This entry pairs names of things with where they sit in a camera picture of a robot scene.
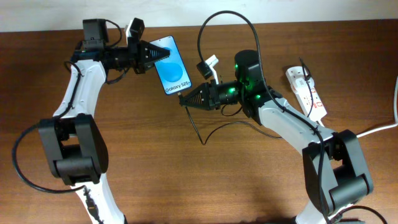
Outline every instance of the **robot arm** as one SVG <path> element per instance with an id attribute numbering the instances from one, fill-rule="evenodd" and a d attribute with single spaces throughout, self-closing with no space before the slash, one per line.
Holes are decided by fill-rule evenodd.
<path id="1" fill-rule="evenodd" d="M 263 125 L 279 135 L 293 146 L 303 157 L 305 185 L 310 202 L 305 210 L 296 217 L 299 224 L 325 223 L 322 206 L 328 216 L 340 209 L 358 202 L 373 191 L 373 182 L 366 165 L 358 138 L 351 131 L 337 133 L 319 126 L 309 118 L 292 108 L 282 95 L 270 86 L 273 98 L 297 116 L 309 122 L 319 131 L 324 145 L 325 158 L 322 171 L 322 192 L 318 188 L 318 165 L 320 162 L 320 140 L 305 123 L 289 113 L 282 111 L 266 92 L 259 70 L 257 52 L 243 50 L 235 56 L 236 81 L 217 84 L 202 83 L 185 96 L 180 95 L 182 106 L 191 106 L 203 110 L 220 109 L 221 105 L 240 103 L 245 115 L 259 125 Z M 332 169 L 330 160 L 343 161 L 342 165 Z"/>
<path id="2" fill-rule="evenodd" d="M 98 94 L 106 80 L 106 72 L 101 62 L 94 60 L 79 60 L 76 65 L 81 71 L 81 79 L 77 87 L 73 106 L 62 118 L 75 118 L 78 114 L 91 114 L 94 116 Z M 70 101 L 73 89 L 76 85 L 78 71 L 71 66 L 72 74 L 67 92 L 63 97 L 60 107 L 54 112 L 54 116 L 62 114 Z"/>
<path id="3" fill-rule="evenodd" d="M 104 19 L 83 21 L 83 49 L 76 50 L 71 59 L 81 75 L 71 66 L 70 82 L 61 105 L 52 119 L 40 121 L 39 133 L 53 176 L 62 178 L 64 184 L 73 189 L 85 186 L 76 193 L 91 221 L 126 224 L 126 217 L 116 205 L 108 185 L 108 150 L 93 119 L 98 94 L 110 69 L 133 68 L 136 73 L 145 73 L 170 52 L 140 40 L 144 22 L 137 18 L 129 24 L 127 46 L 108 47 L 105 22 Z M 69 138 L 78 138 L 79 144 L 64 145 Z"/>

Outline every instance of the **phone screen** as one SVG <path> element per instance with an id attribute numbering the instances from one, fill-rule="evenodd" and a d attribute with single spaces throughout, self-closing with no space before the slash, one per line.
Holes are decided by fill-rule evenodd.
<path id="1" fill-rule="evenodd" d="M 158 62 L 155 62 L 157 73 L 162 82 L 164 91 L 167 95 L 178 93 L 192 86 L 187 70 L 177 44 L 172 36 L 164 37 L 151 42 L 158 47 L 163 47 L 170 51 L 170 56 Z"/>

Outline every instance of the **wooden table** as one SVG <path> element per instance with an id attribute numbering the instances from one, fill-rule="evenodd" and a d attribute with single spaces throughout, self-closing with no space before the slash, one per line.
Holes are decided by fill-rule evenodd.
<path id="1" fill-rule="evenodd" d="M 295 108 L 300 110 L 284 72 L 302 57 L 328 111 L 327 127 L 358 133 L 392 120 L 397 20 L 258 24 L 256 29 L 267 81 Z M 148 28 L 142 39 L 173 35 L 197 86 L 204 82 L 196 70 L 198 31 Z M 116 30 L 109 34 L 118 38 Z M 70 78 L 62 62 L 82 38 L 81 30 L 0 34 L 0 223 L 90 222 L 76 194 L 33 190 L 11 164 L 11 147 L 21 131 L 58 108 Z M 216 69 L 224 81 L 234 79 L 235 53 L 254 48 L 248 26 L 213 26 L 203 33 L 203 56 L 217 55 Z M 220 111 L 191 113 L 203 136 L 230 121 L 254 123 L 242 113 L 231 118 Z M 202 146 L 177 96 L 164 94 L 154 69 L 105 85 L 95 120 L 109 150 L 109 184 L 129 223 L 270 220 L 293 217 L 308 201 L 296 150 L 239 125 L 220 130 Z M 373 194 L 360 204 L 391 223 L 398 220 L 397 137 L 395 128 L 360 139 L 374 181 Z M 51 175 L 37 131 L 23 140 L 18 160 L 33 182 L 67 188 Z M 347 217 L 378 222 L 365 211 Z"/>

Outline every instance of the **white power strip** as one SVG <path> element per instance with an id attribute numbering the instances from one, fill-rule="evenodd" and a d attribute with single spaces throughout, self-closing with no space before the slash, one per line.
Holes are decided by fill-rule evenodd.
<path id="1" fill-rule="evenodd" d="M 303 68 L 301 66 L 289 68 L 286 71 L 286 76 L 293 92 L 297 97 L 298 102 L 300 103 L 301 109 L 303 110 L 304 114 L 308 116 L 308 113 L 311 109 L 311 94 L 304 79 Z M 308 80 L 308 84 L 310 85 L 313 97 L 313 107 L 309 118 L 312 121 L 318 121 L 320 125 L 322 125 L 321 119 L 327 114 L 325 106 L 323 105 L 321 98 L 315 89 L 315 82 L 313 81 L 313 78 Z"/>

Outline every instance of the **black wire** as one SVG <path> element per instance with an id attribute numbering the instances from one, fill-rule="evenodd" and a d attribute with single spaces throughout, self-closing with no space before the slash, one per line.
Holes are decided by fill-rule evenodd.
<path id="1" fill-rule="evenodd" d="M 219 129 L 225 127 L 225 126 L 231 125 L 231 124 L 245 124 L 245 125 L 250 126 L 252 129 L 254 129 L 254 130 L 260 132 L 261 134 L 263 134 L 263 135 L 265 135 L 265 136 L 267 136 L 267 137 L 270 137 L 270 138 L 273 138 L 273 139 L 282 139 L 282 137 L 272 136 L 272 135 L 270 135 L 270 134 L 265 133 L 264 131 L 261 131 L 260 129 L 258 129 L 258 128 L 256 128 L 254 125 L 252 125 L 251 123 L 248 123 L 248 122 L 245 122 L 245 121 L 234 121 L 234 122 L 230 122 L 230 123 L 223 124 L 223 125 L 221 125 L 220 127 L 216 128 L 216 129 L 214 129 L 214 130 L 212 130 L 212 132 L 207 136 L 206 141 L 203 142 L 203 140 L 202 140 L 202 138 L 201 138 L 201 136 L 200 136 L 199 130 L 198 130 L 197 126 L 195 125 L 195 123 L 193 122 L 193 119 L 192 119 L 192 117 L 191 117 L 191 114 L 189 113 L 188 107 L 185 107 L 185 109 L 186 109 L 186 111 L 187 111 L 189 120 L 191 121 L 193 128 L 194 128 L 195 131 L 197 132 L 198 138 L 199 138 L 199 140 L 200 140 L 200 142 L 201 142 L 202 145 L 206 145 L 206 144 L 207 144 L 207 141 L 209 140 L 210 136 L 211 136 L 214 132 L 216 132 L 217 130 L 219 130 Z"/>
<path id="2" fill-rule="evenodd" d="M 313 97 L 312 97 L 312 91 L 311 91 L 310 84 L 308 83 L 307 77 L 308 77 L 308 79 L 309 79 L 309 78 L 311 77 L 311 73 L 310 73 L 310 70 L 308 69 L 308 67 L 304 64 L 303 60 L 302 60 L 301 58 L 299 58 L 299 59 L 300 59 L 300 62 L 301 62 L 301 67 L 303 68 L 304 80 L 305 80 L 305 82 L 307 83 L 308 90 L 310 91 L 310 95 L 311 95 L 311 109 L 310 109 L 310 112 L 308 112 L 308 115 L 307 115 L 307 117 L 309 118 L 309 117 L 310 117 L 310 114 L 311 114 L 311 112 L 312 112 L 312 108 L 313 108 Z M 307 71 L 308 71 L 308 76 L 305 74 L 305 69 L 304 69 L 304 67 L 305 67 L 305 69 L 307 69 Z"/>
<path id="3" fill-rule="evenodd" d="M 91 190 L 85 187 L 83 195 L 86 197 L 86 206 L 88 213 L 98 222 L 98 224 L 104 224 L 104 221 L 100 219 L 98 206 L 95 204 L 94 200 L 90 197 L 90 192 Z"/>
<path id="4" fill-rule="evenodd" d="M 339 213 L 336 214 L 336 216 L 334 218 L 331 219 L 331 221 L 337 221 L 337 219 L 341 218 L 344 213 L 346 213 L 350 210 L 354 210 L 354 209 L 363 209 L 363 210 L 370 211 L 373 214 L 375 214 L 378 218 L 380 218 L 380 220 L 383 222 L 383 224 L 387 224 L 387 220 L 378 211 L 376 211 L 373 208 L 369 208 L 369 207 L 362 206 L 362 205 L 354 205 L 349 208 L 345 208 L 345 209 L 341 210 Z"/>
<path id="5" fill-rule="evenodd" d="M 233 113 L 233 114 L 224 114 L 224 108 L 226 107 L 226 105 L 224 105 L 222 108 L 221 108 L 221 114 L 223 115 L 223 116 L 234 116 L 234 115 L 237 115 L 239 112 L 241 112 L 241 110 L 243 109 L 243 107 L 241 106 L 235 113 Z"/>
<path id="6" fill-rule="evenodd" d="M 320 200 L 320 205 L 322 208 L 322 215 L 326 221 L 326 224 L 331 224 L 328 215 L 326 213 L 326 208 L 324 207 L 325 202 L 323 201 L 323 197 L 322 197 L 322 169 L 323 169 L 323 159 L 325 156 L 325 146 L 324 146 L 324 142 L 323 142 L 323 138 L 320 134 L 320 132 L 318 131 L 318 129 L 316 127 L 314 127 L 312 124 L 310 124 L 307 120 L 303 119 L 301 116 L 291 112 L 290 110 L 288 110 L 286 107 L 282 106 L 280 103 L 278 103 L 275 98 L 272 96 L 266 79 L 264 78 L 264 72 L 262 69 L 262 60 L 261 60 L 261 50 L 260 50 L 260 42 L 259 42 L 259 38 L 256 32 L 256 29 L 254 28 L 253 24 L 243 15 L 234 12 L 234 11 L 220 11 L 220 12 L 216 12 L 213 15 L 211 15 L 209 18 L 206 19 L 206 21 L 203 23 L 202 27 L 200 28 L 199 31 L 199 35 L 198 35 L 198 42 L 197 42 L 197 47 L 198 47 L 198 53 L 199 53 L 199 57 L 201 59 L 202 62 L 204 62 L 204 59 L 201 55 L 201 51 L 200 51 L 200 37 L 201 37 L 201 33 L 203 32 L 203 29 L 205 28 L 207 22 L 212 19 L 213 17 L 220 15 L 220 14 L 234 14 L 236 16 L 239 16 L 240 18 L 242 18 L 245 22 L 247 22 L 247 24 L 249 25 L 249 27 L 251 28 L 251 30 L 253 31 L 254 34 L 254 38 L 256 40 L 256 47 L 257 47 L 257 54 L 258 54 L 258 59 L 259 59 L 259 68 L 260 68 L 260 73 L 262 76 L 262 81 L 264 83 L 264 86 L 266 88 L 266 91 L 268 92 L 268 95 L 270 96 L 271 100 L 282 110 L 282 112 L 286 112 L 290 115 L 292 115 L 293 117 L 301 120 L 303 123 L 305 123 L 313 132 L 314 134 L 317 135 L 317 137 L 319 138 L 320 141 L 320 160 L 319 160 L 319 166 L 318 166 L 318 190 L 319 190 L 319 200 Z"/>
<path id="7" fill-rule="evenodd" d="M 122 40 L 122 37 L 123 37 L 122 29 L 120 29 L 120 27 L 119 27 L 119 25 L 117 25 L 117 23 L 112 22 L 112 21 L 110 21 L 109 19 L 105 19 L 105 21 L 106 21 L 106 22 L 112 23 L 112 24 L 115 25 L 115 26 L 118 28 L 118 30 L 119 30 L 119 33 L 120 33 L 119 40 L 116 41 L 114 44 L 111 44 L 111 45 L 108 45 L 108 46 L 107 46 L 107 47 L 114 47 L 114 46 L 116 46 L 118 43 L 120 43 L 120 41 Z"/>
<path id="8" fill-rule="evenodd" d="M 82 45 L 83 45 L 83 40 L 77 42 L 75 50 L 80 50 Z"/>
<path id="9" fill-rule="evenodd" d="M 67 65 L 68 63 L 69 63 L 70 65 L 74 66 L 75 69 L 77 70 L 77 80 L 76 80 L 76 83 L 75 83 L 75 87 L 73 87 L 72 96 L 70 97 L 70 101 L 69 101 L 69 103 L 68 103 L 67 108 L 65 109 L 65 111 L 64 111 L 63 113 L 54 116 L 53 119 L 60 119 L 60 118 L 62 118 L 65 114 L 67 114 L 67 113 L 70 111 L 70 109 L 71 109 L 72 106 L 73 106 L 73 100 L 75 99 L 75 95 L 76 95 L 76 92 L 77 92 L 77 88 L 78 88 L 78 86 L 79 86 L 80 79 L 81 79 L 81 76 L 82 76 L 79 67 L 78 67 L 74 62 L 71 62 L 71 61 L 64 61 L 64 62 L 63 62 L 63 66 L 64 66 L 70 73 L 71 73 L 72 71 L 68 68 L 68 65 Z"/>
<path id="10" fill-rule="evenodd" d="M 66 61 L 64 62 L 64 66 L 65 68 L 67 68 L 67 70 L 70 72 L 70 69 L 67 67 L 67 64 L 70 63 L 72 66 L 74 66 L 77 71 L 78 71 L 78 76 L 77 76 L 77 81 L 75 83 L 75 87 L 73 88 L 73 92 L 72 92 L 72 96 L 70 98 L 70 102 L 68 103 L 68 107 L 66 108 L 66 110 L 61 113 L 60 115 L 54 116 L 53 119 L 60 119 L 61 117 L 63 117 L 65 114 L 67 114 L 69 112 L 69 110 L 72 108 L 72 103 L 73 100 L 75 99 L 75 95 L 76 95 L 76 91 L 77 91 L 77 87 L 79 85 L 80 82 L 80 78 L 81 78 L 81 72 L 79 67 L 71 62 L 71 61 Z M 77 187 L 75 189 L 68 189 L 68 190 L 53 190 L 53 189 L 48 189 L 45 187 L 41 187 L 38 186 L 34 183 L 32 183 L 27 177 L 25 177 L 25 175 L 22 173 L 21 169 L 19 168 L 18 165 L 18 161 L 17 161 L 17 148 L 19 143 L 22 141 L 22 139 L 29 133 L 31 133 L 33 130 L 37 129 L 39 127 L 39 123 L 32 125 L 31 127 L 27 128 L 25 131 L 23 131 L 21 133 L 21 135 L 18 137 L 18 139 L 15 141 L 14 147 L 12 148 L 11 154 L 12 154 L 12 165 L 14 166 L 18 176 L 25 182 L 25 184 L 27 184 L 29 187 L 32 187 L 33 189 L 39 190 L 41 192 L 45 192 L 45 193 L 51 193 L 51 194 L 64 194 L 64 193 L 70 193 L 70 192 L 76 192 L 78 190 L 81 190 L 83 188 L 85 188 L 86 186 L 83 185 L 81 187 Z"/>
<path id="11" fill-rule="evenodd" d="M 123 73 L 119 76 L 119 77 L 117 77 L 117 78 L 115 78 L 114 80 L 109 80 L 108 81 L 108 77 L 106 77 L 106 81 L 105 81 L 105 83 L 106 84 L 108 84 L 108 85 L 112 85 L 112 84 L 115 84 L 115 83 L 117 83 L 118 81 L 120 81 L 122 78 L 124 78 L 125 76 L 126 76 L 126 74 L 127 74 L 127 72 L 130 70 L 130 68 L 127 68 L 127 69 L 123 69 Z"/>

